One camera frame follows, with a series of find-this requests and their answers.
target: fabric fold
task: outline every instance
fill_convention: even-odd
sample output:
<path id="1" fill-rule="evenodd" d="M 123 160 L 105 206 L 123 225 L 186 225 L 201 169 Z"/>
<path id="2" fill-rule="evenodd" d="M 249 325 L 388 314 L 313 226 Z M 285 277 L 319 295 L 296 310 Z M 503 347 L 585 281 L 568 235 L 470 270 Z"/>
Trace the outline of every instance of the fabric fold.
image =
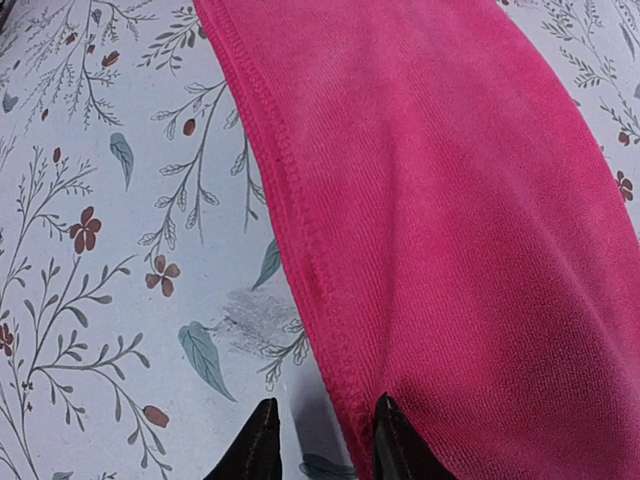
<path id="1" fill-rule="evenodd" d="M 494 2 L 196 7 L 361 480 L 384 392 L 457 478 L 638 478 L 638 242 Z"/>

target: bed sheet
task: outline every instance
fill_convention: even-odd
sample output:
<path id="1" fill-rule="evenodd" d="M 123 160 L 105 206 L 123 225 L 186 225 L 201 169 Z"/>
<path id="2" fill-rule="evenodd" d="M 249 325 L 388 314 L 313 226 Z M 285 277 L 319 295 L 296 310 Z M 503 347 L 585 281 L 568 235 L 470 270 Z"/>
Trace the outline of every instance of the bed sheet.
<path id="1" fill-rule="evenodd" d="M 640 0 L 499 4 L 640 233 Z M 272 395 L 286 480 L 356 478 L 193 5 L 18 0 L 0 96 L 0 479 L 202 478 Z"/>

